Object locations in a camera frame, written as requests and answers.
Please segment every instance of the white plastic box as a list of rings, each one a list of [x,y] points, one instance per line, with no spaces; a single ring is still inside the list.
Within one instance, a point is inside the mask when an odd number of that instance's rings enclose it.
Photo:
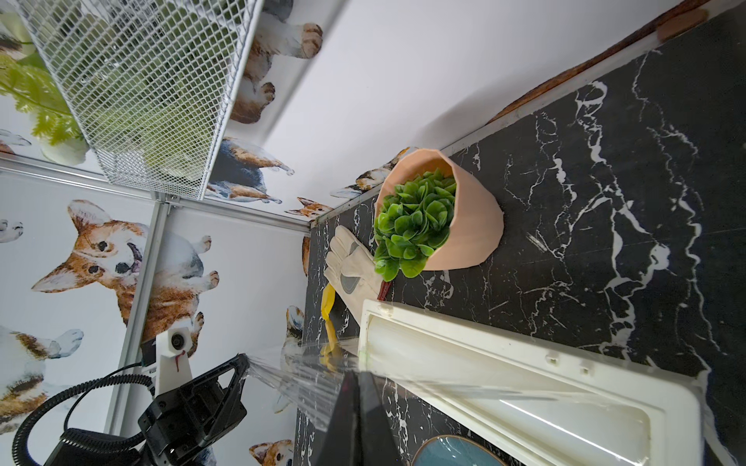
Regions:
[[[680,374],[400,303],[367,300],[360,368],[385,374],[526,465],[700,465]]]

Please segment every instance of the green artificial plant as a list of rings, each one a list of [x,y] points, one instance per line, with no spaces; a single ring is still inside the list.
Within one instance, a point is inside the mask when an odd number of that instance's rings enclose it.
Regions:
[[[15,61],[0,54],[0,95],[12,95],[16,110],[34,116],[31,134],[56,145],[71,138],[83,139],[60,90],[43,67],[30,63],[37,54]]]
[[[427,258],[445,244],[454,219],[456,180],[436,169],[396,185],[395,191],[383,199],[373,222],[375,271],[387,282],[399,269],[407,278],[418,276]]]

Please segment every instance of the white wire mesh basket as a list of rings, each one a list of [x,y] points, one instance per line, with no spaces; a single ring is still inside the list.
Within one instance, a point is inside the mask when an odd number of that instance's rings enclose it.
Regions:
[[[202,199],[262,0],[15,0],[111,183]]]

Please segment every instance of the pink plant pot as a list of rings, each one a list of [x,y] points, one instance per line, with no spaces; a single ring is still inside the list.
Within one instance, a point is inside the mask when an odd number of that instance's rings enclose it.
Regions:
[[[456,179],[456,205],[451,234],[443,246],[430,256],[425,270],[453,270],[479,265],[497,248],[503,237],[503,211],[495,196],[471,173],[433,149],[419,149],[394,166],[380,189],[375,204],[378,216],[394,186],[414,180],[417,175],[440,168],[443,175]]]

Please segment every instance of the blue plate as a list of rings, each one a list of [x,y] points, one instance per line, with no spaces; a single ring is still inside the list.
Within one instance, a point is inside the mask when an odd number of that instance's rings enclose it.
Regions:
[[[412,466],[506,466],[486,448],[456,435],[439,435],[426,441]]]

